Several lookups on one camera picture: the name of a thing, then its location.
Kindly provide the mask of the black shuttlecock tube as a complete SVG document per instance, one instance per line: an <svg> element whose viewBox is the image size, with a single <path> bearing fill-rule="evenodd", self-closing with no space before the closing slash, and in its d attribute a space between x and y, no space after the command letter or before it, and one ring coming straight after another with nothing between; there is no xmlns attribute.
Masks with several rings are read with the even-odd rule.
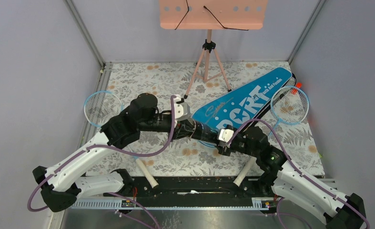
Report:
<svg viewBox="0 0 375 229"><path fill-rule="evenodd" d="M191 138L198 140L207 146L215 146L219 143L219 140L217 138L219 133L218 129L212 128L207 124L195 120L194 124L194 131L191 135Z"/></svg>

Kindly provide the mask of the blue racket cover bag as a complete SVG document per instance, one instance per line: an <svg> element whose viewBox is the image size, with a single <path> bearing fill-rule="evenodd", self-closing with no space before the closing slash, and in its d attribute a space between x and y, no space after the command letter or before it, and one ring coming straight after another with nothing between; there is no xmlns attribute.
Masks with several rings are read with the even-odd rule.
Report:
<svg viewBox="0 0 375 229"><path fill-rule="evenodd" d="M296 83L290 71L278 67L263 76L203 105L192 118L217 130L231 125L239 128L252 118L261 118L270 110L270 101L278 89Z"/></svg>

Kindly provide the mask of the blue badminton racket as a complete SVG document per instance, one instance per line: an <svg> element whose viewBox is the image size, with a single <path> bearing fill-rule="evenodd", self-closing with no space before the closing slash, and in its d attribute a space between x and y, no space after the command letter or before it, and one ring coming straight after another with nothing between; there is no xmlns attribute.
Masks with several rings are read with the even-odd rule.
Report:
<svg viewBox="0 0 375 229"><path fill-rule="evenodd" d="M285 86L279 89L271 98L271 111L277 118L273 130L280 124L297 125L307 116L309 99L296 86Z"/></svg>
<svg viewBox="0 0 375 229"><path fill-rule="evenodd" d="M123 108L120 99L108 91L90 95L84 103L84 114L88 122L107 138L106 145L124 149L140 139L142 123L158 117L158 101L151 94L141 94Z"/></svg>

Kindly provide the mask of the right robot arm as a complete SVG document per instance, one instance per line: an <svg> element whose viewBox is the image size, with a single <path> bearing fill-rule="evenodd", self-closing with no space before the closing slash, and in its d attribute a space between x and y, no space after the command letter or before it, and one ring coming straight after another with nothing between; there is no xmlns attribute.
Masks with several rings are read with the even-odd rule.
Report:
<svg viewBox="0 0 375 229"><path fill-rule="evenodd" d="M264 172L258 184L263 196L274 193L295 203L328 229L359 229L363 225L370 228L359 195L346 195L300 168L282 146L270 144L259 127L252 126L242 133L228 126L219 131L217 141L217 148L225 155L239 152L255 159Z"/></svg>

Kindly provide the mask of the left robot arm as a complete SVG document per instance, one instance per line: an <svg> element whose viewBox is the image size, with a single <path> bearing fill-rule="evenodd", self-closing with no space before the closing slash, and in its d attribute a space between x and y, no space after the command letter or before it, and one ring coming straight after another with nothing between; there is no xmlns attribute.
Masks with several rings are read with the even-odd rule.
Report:
<svg viewBox="0 0 375 229"><path fill-rule="evenodd" d="M167 133L168 142L192 136L197 123L190 117L188 104L177 95L171 96L170 104L170 112L159 113L156 96L140 94L65 160L51 167L36 167L33 170L38 183L36 191L40 192L46 208L60 212L82 197L116 192L121 196L131 194L133 184L125 170L92 177L86 176L86 172L114 152L125 153L126 146L137 141L142 131Z"/></svg>

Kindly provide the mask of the floral patterned mat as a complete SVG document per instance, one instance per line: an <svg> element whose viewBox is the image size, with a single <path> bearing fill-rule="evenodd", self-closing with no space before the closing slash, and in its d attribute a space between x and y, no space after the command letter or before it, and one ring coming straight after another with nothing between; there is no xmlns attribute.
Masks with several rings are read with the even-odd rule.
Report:
<svg viewBox="0 0 375 229"><path fill-rule="evenodd" d="M123 105L142 93L158 98L160 110L170 109L170 96L183 95L189 85L196 64L193 62L169 63L115 63L105 69L107 90L116 94ZM225 62L224 70L229 83L236 89L287 62ZM210 64L209 82L195 80L188 97L192 112L226 94L227 89L219 75L217 63ZM307 120L298 125L279 124L276 129L284 148L304 170L315 176L325 171ZM143 157L142 162L154 176L236 176L248 161L248 156L233 153L222 156L215 148L207 147L189 138L175 140L162 153Z"/></svg>

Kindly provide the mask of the pink music stand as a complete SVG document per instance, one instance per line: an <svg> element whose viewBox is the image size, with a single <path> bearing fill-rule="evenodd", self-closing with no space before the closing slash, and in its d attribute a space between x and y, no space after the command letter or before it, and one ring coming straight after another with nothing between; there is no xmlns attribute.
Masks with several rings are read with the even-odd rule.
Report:
<svg viewBox="0 0 375 229"><path fill-rule="evenodd" d="M197 78L208 83L222 76L227 91L232 91L212 32L259 30L264 24L267 5L268 0L159 0L160 26L163 29L207 32L184 99L188 98Z"/></svg>

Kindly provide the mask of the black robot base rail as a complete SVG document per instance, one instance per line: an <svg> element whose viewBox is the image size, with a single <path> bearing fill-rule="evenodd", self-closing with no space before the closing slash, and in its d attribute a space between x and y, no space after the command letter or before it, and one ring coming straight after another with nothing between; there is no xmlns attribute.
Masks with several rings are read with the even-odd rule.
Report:
<svg viewBox="0 0 375 229"><path fill-rule="evenodd" d="M254 201L273 202L275 194L246 177L240 185L235 177L156 177L152 187L145 177L132 177L119 194L151 208L250 208Z"/></svg>

